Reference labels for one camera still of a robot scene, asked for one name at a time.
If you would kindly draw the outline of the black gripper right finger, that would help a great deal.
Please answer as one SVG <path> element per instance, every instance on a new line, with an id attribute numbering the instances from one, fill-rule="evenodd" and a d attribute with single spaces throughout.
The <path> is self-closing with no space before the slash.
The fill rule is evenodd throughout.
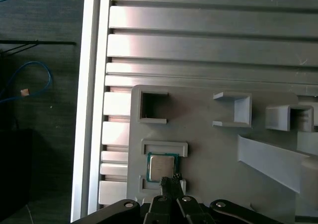
<path id="1" fill-rule="evenodd" d="M 207 207 L 185 195 L 180 181 L 182 175 L 172 177 L 172 193 L 183 217 L 189 224 L 278 224 L 279 221 L 224 199 L 212 201 Z"/>

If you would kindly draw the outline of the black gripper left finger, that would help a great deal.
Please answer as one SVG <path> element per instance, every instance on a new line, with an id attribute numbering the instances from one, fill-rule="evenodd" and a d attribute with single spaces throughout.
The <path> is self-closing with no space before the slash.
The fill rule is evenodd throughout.
<path id="1" fill-rule="evenodd" d="M 75 224 L 168 224 L 172 207 L 172 184 L 174 179 L 163 177 L 160 195 L 150 203 L 140 205 L 137 201 L 124 199 L 102 208 Z"/>

